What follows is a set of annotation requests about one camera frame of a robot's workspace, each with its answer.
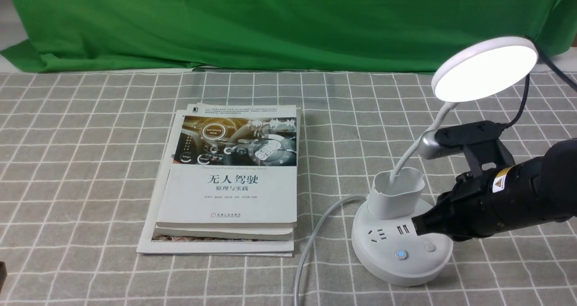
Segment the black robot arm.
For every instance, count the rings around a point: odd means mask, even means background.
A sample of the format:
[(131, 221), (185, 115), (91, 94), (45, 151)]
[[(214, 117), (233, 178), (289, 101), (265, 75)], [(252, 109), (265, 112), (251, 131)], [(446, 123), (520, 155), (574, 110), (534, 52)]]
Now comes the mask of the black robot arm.
[(576, 216), (575, 138), (557, 142), (543, 156), (478, 174), (477, 154), (466, 158), (470, 171), (458, 175), (433, 208), (412, 218), (417, 235), (464, 242)]

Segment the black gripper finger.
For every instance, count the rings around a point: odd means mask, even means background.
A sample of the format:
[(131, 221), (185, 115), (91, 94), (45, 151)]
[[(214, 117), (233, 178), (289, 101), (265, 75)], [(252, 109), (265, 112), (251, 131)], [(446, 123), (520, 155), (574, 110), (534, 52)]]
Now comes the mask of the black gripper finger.
[(412, 217), (412, 224), (418, 236), (437, 233), (454, 239), (450, 229), (455, 220), (451, 197), (453, 197), (451, 193), (439, 195), (437, 202), (429, 211)]

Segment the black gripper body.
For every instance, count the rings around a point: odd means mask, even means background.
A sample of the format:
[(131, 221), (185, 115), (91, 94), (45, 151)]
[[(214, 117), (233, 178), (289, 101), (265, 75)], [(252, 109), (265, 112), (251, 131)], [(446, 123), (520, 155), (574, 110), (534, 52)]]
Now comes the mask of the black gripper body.
[(447, 235), (463, 242), (546, 223), (548, 205), (539, 193), (541, 162), (536, 157), (478, 178), (460, 177), (446, 198)]

